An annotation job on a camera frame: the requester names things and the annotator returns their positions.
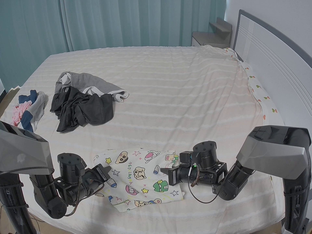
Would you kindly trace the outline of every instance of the bed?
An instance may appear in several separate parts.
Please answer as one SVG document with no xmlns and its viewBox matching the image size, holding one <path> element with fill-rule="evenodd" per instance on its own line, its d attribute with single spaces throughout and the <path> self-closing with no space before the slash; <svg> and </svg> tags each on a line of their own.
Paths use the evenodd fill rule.
<svg viewBox="0 0 312 234">
<path fill-rule="evenodd" d="M 205 140 L 216 141 L 218 159 L 231 166 L 255 126 L 283 124 L 286 114 L 290 114 L 288 110 L 284 113 L 283 101 L 276 99 L 283 93 L 271 90 L 270 83 L 259 75 L 262 68 L 265 70 L 261 63 L 266 64 L 268 58 L 263 60 L 256 55 L 260 53 L 257 48 L 252 50 L 253 37 L 264 41 L 272 33 L 258 24 L 257 18 L 248 15 L 240 11 L 236 53 L 206 45 L 119 47 L 52 55 L 22 86 L 1 120 L 10 123 L 11 108 L 19 95 L 28 95 L 31 89 L 46 93 L 45 114 L 36 134 L 49 141 L 56 169 L 54 177 L 59 176 L 57 155 L 61 152 L 76 153 L 93 167 L 93 157 L 106 149 L 144 147 L 180 153 Z M 272 69 L 265 70 L 266 77 L 276 76 Z M 58 133 L 59 121 L 49 109 L 55 82 L 63 71 L 91 73 L 120 86 L 130 95 L 123 103 L 114 104 L 114 118 L 108 123 Z M 311 126 L 304 123 L 300 126 Z M 217 198 L 211 204 L 201 204 L 192 198 L 187 185 L 181 184 L 185 191 L 182 201 L 120 213 L 107 197 L 93 196 L 82 201 L 73 216 L 55 220 L 36 204 L 29 177 L 22 174 L 20 178 L 31 213 L 77 234 L 251 233 L 280 221 L 285 211 L 282 180 L 256 172 L 239 196 L 229 202 Z M 204 201 L 214 197 L 209 187 L 193 190 Z"/>
</svg>

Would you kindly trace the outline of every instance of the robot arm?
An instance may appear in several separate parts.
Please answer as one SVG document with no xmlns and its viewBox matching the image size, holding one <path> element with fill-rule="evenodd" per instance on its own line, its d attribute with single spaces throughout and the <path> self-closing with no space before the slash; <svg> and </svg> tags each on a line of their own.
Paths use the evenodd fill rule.
<svg viewBox="0 0 312 234">
<path fill-rule="evenodd" d="M 286 215 L 283 233 L 301 234 L 308 221 L 305 216 L 311 182 L 310 144 L 305 128 L 255 127 L 229 172 L 226 163 L 218 161 L 213 141 L 197 144 L 193 152 L 181 153 L 179 166 L 161 171 L 168 174 L 169 185 L 211 185 L 213 193 L 224 200 L 237 197 L 254 171 L 281 177 Z"/>
<path fill-rule="evenodd" d="M 110 179 L 111 167 L 99 164 L 85 169 L 87 165 L 79 155 L 63 153 L 57 160 L 60 177 L 54 179 L 49 143 L 35 133 L 0 121 L 0 201 L 18 234 L 37 233 L 18 174 L 30 175 L 36 202 L 55 219 L 73 214 L 81 200 L 97 193 Z M 66 215 L 69 205 L 75 208 Z"/>
</svg>

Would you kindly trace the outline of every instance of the gray headboard trim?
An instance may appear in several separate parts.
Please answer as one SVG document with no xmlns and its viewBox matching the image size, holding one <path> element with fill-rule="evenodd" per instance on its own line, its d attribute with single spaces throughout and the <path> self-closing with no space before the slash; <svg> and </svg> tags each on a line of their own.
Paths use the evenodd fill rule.
<svg viewBox="0 0 312 234">
<path fill-rule="evenodd" d="M 295 51 L 312 68 L 312 57 L 309 56 L 307 52 L 305 52 L 301 47 L 299 47 L 294 41 L 292 41 L 287 36 L 285 36 L 282 32 L 278 31 L 277 29 L 275 29 L 271 25 L 267 24 L 266 22 L 262 21 L 261 19 L 255 17 L 255 16 L 253 16 L 252 14 L 249 14 L 248 12 L 246 12 L 244 10 L 239 10 L 235 39 L 234 39 L 234 45 L 233 45 L 234 50 L 235 50 L 235 46 L 236 46 L 238 28 L 239 28 L 239 23 L 240 23 L 240 15 L 243 15 L 243 16 L 251 19 L 252 21 L 261 25 L 263 28 L 270 31 L 273 35 L 277 36 L 280 40 L 282 40 L 285 44 L 287 44 L 293 51 Z"/>
</svg>

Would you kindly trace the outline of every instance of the headboard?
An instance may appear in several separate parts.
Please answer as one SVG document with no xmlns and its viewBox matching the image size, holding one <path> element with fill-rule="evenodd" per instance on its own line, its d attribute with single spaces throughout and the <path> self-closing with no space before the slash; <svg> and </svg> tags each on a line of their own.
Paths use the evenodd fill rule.
<svg viewBox="0 0 312 234">
<path fill-rule="evenodd" d="M 312 135 L 312 58 L 283 33 L 244 10 L 239 11 L 233 49 L 251 66 L 284 124 L 308 128 Z"/>
</svg>

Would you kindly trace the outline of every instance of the yellow star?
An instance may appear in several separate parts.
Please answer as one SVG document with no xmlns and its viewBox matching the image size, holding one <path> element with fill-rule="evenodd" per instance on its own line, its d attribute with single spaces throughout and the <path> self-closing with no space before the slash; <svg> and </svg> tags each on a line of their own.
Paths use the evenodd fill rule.
<svg viewBox="0 0 312 234">
<path fill-rule="evenodd" d="M 111 163 L 112 161 L 110 160 L 110 158 L 106 158 L 105 163 L 107 163 L 108 165 Z"/>
</svg>

